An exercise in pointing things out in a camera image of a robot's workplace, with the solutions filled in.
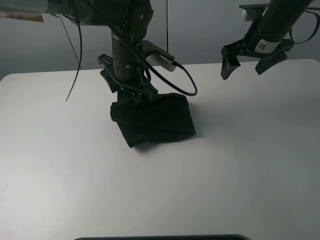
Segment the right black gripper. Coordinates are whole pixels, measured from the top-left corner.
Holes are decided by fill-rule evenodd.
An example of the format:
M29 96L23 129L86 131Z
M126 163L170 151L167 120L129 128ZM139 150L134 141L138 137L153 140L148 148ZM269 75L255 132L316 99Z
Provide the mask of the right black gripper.
M285 36L294 25L292 4L268 4L263 15L253 21L244 37L223 46L221 77L227 80L241 66L237 56L259 58L255 67L258 75L287 59L286 52L294 42Z

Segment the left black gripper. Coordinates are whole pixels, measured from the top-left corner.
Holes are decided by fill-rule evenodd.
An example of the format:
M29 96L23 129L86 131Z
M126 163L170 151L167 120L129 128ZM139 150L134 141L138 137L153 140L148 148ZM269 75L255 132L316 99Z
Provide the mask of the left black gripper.
M131 46L140 54L137 57L114 31L112 34L112 56L102 54L98 62L104 66L100 75L110 91L125 97L129 103L142 103L147 97L155 97L158 90L151 84L150 69L144 63L143 40Z

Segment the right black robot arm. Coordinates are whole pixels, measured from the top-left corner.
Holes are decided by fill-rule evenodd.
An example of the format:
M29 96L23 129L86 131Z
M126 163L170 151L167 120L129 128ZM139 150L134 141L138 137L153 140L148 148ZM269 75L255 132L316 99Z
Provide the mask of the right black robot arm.
M258 59L255 67L258 75L285 61L286 53L297 45L292 28L303 13L313 14L317 20L309 37L312 39L320 28L320 9L310 4L310 0L272 0L265 4L240 5L244 20L251 25L242 39L223 46L222 79L228 79L240 67L239 56Z

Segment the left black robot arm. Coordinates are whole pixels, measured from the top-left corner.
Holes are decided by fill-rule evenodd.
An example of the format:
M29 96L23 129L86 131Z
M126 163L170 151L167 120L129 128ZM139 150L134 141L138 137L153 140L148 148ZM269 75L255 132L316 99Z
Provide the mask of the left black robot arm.
M63 15L80 26L108 26L112 34L112 56L102 54L100 72L111 92L137 101L153 98L151 65L147 62L153 44L145 39L153 17L148 0L2 0L0 10L32 18L37 14Z

